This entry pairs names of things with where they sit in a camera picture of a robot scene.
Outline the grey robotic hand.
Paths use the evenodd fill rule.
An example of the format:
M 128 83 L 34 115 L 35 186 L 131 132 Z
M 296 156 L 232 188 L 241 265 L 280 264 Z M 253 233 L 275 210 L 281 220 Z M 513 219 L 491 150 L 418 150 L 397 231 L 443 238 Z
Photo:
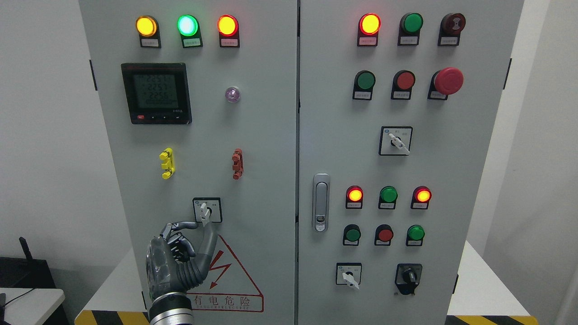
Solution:
M 196 222 L 167 223 L 161 234 L 151 239 L 147 257 L 146 271 L 150 299 L 155 301 L 169 293 L 186 293 L 191 288 L 200 286 L 208 276 L 211 259 L 214 255 L 218 234 L 213 222 L 204 226 L 204 240 L 196 255 L 181 263 L 173 256 L 170 244 L 184 242 L 188 253 L 193 253 L 192 244 L 185 237 L 172 236 L 172 231 L 190 229 L 199 225 Z

